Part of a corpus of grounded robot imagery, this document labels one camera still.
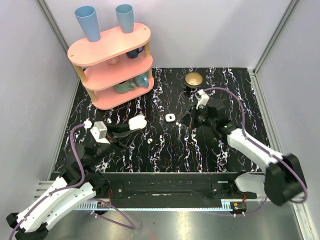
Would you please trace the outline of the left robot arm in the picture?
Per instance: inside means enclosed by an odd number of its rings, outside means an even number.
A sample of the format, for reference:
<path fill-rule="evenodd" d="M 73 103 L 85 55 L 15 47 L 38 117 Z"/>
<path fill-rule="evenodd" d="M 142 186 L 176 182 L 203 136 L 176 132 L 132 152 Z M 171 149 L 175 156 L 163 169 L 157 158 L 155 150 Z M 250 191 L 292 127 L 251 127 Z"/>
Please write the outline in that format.
<path fill-rule="evenodd" d="M 69 136 L 71 152 L 67 155 L 68 160 L 59 176 L 24 211 L 11 213 L 6 217 L 12 228 L 9 239 L 43 240 L 64 216 L 90 200 L 111 207 L 111 201 L 104 199 L 111 199 L 113 190 L 109 181 L 99 171 L 95 171 L 95 166 L 112 148 L 125 151 L 146 125 L 145 119 L 133 117 L 127 124 L 86 120 L 73 127 Z M 97 149 L 74 143 L 75 131 L 79 128 L 90 130 L 99 144 Z"/>

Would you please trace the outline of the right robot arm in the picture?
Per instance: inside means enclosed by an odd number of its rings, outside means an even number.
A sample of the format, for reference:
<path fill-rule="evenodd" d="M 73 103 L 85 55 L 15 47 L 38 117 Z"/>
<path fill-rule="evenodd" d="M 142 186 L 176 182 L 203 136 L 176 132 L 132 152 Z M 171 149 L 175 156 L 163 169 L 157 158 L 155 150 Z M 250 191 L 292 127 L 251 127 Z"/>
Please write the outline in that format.
<path fill-rule="evenodd" d="M 228 195 L 239 198 L 244 193 L 264 195 L 277 206 L 292 202 L 307 190 L 299 159 L 292 153 L 284 155 L 250 136 L 225 114 L 220 103 L 193 105 L 179 121 L 189 129 L 206 127 L 215 138 L 240 151 L 255 163 L 261 174 L 242 172 L 227 185 Z"/>

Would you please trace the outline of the white earbud charging case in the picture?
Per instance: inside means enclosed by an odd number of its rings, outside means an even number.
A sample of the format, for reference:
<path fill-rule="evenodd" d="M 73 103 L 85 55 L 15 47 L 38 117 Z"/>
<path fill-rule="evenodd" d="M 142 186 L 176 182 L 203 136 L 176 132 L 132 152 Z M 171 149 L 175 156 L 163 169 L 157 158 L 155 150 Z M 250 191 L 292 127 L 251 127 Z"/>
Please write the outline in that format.
<path fill-rule="evenodd" d="M 176 120 L 176 116 L 173 113 L 169 113 L 165 115 L 165 121 L 170 123 Z"/>

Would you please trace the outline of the white oval case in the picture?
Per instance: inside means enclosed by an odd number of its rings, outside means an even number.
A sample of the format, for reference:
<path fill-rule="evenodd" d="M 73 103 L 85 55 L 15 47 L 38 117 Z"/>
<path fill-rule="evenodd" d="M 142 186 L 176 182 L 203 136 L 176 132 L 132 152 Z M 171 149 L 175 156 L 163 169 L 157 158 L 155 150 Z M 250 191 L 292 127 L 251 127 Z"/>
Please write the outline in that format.
<path fill-rule="evenodd" d="M 141 130 L 144 129 L 147 126 L 147 120 L 146 117 L 143 114 L 137 115 L 135 117 L 132 117 L 129 121 L 129 129 L 131 131 L 133 130 Z"/>

